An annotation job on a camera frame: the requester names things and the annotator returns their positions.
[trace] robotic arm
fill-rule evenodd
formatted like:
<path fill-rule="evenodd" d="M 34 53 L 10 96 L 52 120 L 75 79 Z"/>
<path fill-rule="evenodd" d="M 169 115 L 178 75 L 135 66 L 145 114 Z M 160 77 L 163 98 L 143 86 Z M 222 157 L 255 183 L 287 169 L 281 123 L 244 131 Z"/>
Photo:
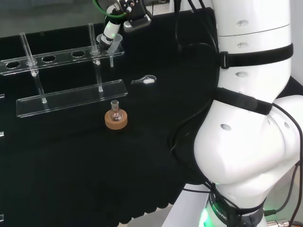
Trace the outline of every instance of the robotic arm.
<path fill-rule="evenodd" d="M 122 23 L 126 32 L 150 24 L 143 1 L 119 1 L 120 10 L 111 12 L 116 17 L 110 18 L 101 38 L 105 48 Z M 194 145 L 196 162 L 216 189 L 206 205 L 211 222 L 203 226 L 267 227 L 263 212 L 267 195 L 299 160 L 302 173 L 303 96 L 276 100 L 291 75 L 290 0 L 212 2 L 220 93 L 212 100 Z M 227 206 L 236 208 L 233 215 Z"/>
<path fill-rule="evenodd" d="M 97 0 L 93 0 L 99 10 L 104 13 Z M 109 21 L 101 36 L 100 44 L 107 50 L 113 42 L 115 35 L 119 32 L 120 26 L 123 23 L 126 32 L 148 26 L 151 23 L 151 14 L 146 9 L 145 4 L 151 0 L 119 0 L 114 4 L 114 8 L 109 7 L 104 13 L 109 18 Z"/>

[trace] clear plastic shelf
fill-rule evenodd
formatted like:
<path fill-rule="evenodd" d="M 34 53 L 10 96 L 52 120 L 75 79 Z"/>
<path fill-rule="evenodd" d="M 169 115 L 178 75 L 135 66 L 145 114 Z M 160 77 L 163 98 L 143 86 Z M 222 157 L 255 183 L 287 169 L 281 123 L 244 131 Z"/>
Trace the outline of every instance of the clear plastic shelf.
<path fill-rule="evenodd" d="M 39 95 L 18 99 L 16 101 L 17 117 L 33 116 L 127 95 L 127 89 L 121 79 L 106 83 L 102 83 L 101 79 L 100 59 L 112 58 L 124 53 L 120 44 L 122 36 L 119 35 L 115 39 L 110 51 L 105 51 L 96 44 L 93 23 L 88 24 L 88 30 L 91 46 L 37 55 L 32 55 L 25 33 L 20 33 L 26 56 L 0 61 L 0 74 L 10 75 L 30 71 Z M 94 63 L 97 84 L 49 94 L 44 93 L 39 78 L 39 69 L 82 61 Z"/>
<path fill-rule="evenodd" d="M 87 46 L 70 50 L 33 55 L 33 59 L 36 60 L 35 69 L 44 69 L 59 65 L 89 61 L 93 59 L 109 58 L 112 56 L 119 56 L 124 54 L 124 49 L 120 44 L 114 52 L 114 55 L 108 54 L 107 51 L 101 50 L 100 47 L 97 47 L 99 53 L 92 54 L 91 49 L 91 46 Z M 26 56 L 0 61 L 0 74 L 4 76 L 30 70 L 31 67 L 28 64 L 28 58 Z"/>
<path fill-rule="evenodd" d="M 62 110 L 73 106 L 95 103 L 127 95 L 123 80 L 102 83 L 103 92 L 98 84 L 65 91 L 45 94 L 47 103 L 41 102 L 40 96 L 18 99 L 17 117 L 28 117 L 36 114 Z"/>

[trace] black tablecloth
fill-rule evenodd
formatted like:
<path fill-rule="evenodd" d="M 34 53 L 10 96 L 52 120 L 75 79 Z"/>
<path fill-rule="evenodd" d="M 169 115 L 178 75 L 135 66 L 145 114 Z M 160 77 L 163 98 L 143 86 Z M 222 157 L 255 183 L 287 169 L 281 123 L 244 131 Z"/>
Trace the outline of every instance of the black tablecloth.
<path fill-rule="evenodd" d="M 192 18 L 181 13 L 180 41 L 209 42 Z M 102 29 L 96 25 L 95 33 Z M 5 226 L 115 227 L 175 202 L 188 176 L 170 156 L 167 136 L 207 102 L 215 64 L 203 46 L 179 53 L 174 31 L 172 14 L 156 16 L 148 28 L 123 34 L 125 54 L 114 59 L 114 70 L 102 60 L 103 82 L 123 79 L 129 92 L 118 99 L 129 121 L 119 132 L 104 124 L 110 100 L 17 118 L 16 99 L 37 95 L 35 83 L 28 72 L 0 76 Z M 33 54 L 89 45 L 86 26 L 27 38 Z M 18 36 L 0 39 L 0 48 L 0 59 L 24 55 Z M 130 84 L 148 74 L 157 77 L 155 84 Z M 43 69 L 40 78 L 46 93 L 96 83 L 92 62 Z M 293 79 L 282 96 L 291 94 L 303 94 Z M 193 159 L 191 145 L 186 155 Z"/>

